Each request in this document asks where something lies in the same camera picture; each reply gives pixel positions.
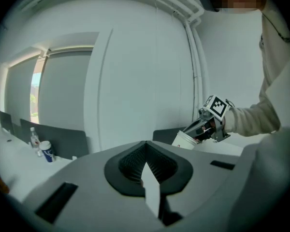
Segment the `plastic bottle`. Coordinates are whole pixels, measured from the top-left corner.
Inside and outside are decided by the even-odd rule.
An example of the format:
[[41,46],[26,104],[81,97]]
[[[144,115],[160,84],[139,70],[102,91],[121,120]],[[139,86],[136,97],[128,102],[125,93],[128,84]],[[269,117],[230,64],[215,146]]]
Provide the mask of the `plastic bottle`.
[[39,148],[39,144],[40,144],[39,136],[36,133],[34,127],[31,127],[30,131],[31,131],[31,144],[32,144],[32,147],[34,148],[34,151],[37,154],[37,156],[41,157],[41,156],[43,156],[43,153],[42,153],[42,151]]

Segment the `black and white square pattern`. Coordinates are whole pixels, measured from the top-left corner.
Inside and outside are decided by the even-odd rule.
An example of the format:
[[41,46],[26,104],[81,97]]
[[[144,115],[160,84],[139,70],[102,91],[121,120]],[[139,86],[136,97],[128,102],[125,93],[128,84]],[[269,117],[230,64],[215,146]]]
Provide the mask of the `black and white square pattern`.
[[209,102],[211,101],[212,97],[213,97],[212,95],[210,97],[208,97],[207,101],[203,105],[204,107],[206,107],[209,104]]
[[211,105],[211,110],[216,113],[219,117],[222,117],[224,111],[227,108],[227,104],[223,102],[221,99],[218,97],[215,97],[212,105]]

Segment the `gray roller blind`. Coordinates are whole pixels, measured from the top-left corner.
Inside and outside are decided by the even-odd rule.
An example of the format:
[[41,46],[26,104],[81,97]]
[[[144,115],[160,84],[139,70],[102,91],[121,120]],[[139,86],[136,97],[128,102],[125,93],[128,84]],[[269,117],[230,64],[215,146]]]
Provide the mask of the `gray roller blind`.
[[23,61],[8,71],[5,86],[5,112],[11,115],[12,122],[17,126],[20,126],[20,118],[30,121],[30,87],[37,59],[38,57],[35,57]]
[[39,122],[84,130],[84,90],[91,52],[53,54],[40,82]]

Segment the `white marker cube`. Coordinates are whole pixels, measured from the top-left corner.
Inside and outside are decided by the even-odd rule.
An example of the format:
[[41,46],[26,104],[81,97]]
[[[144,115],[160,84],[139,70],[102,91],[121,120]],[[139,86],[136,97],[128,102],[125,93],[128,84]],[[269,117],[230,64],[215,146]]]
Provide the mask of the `white marker cube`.
[[204,110],[209,111],[220,121],[222,121],[229,108],[230,106],[216,95],[211,95],[208,97],[207,101],[203,105]]

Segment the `black rectangular slot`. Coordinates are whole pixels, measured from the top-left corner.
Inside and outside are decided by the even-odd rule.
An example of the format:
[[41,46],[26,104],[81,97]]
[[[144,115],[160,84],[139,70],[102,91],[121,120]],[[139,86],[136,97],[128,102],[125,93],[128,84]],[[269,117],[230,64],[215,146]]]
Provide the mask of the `black rectangular slot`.
[[35,212],[39,217],[53,223],[63,207],[78,188],[72,183],[63,183]]
[[233,170],[233,168],[235,167],[235,164],[226,163],[226,162],[217,161],[217,160],[212,161],[211,165],[214,165],[219,168],[229,169],[229,170]]

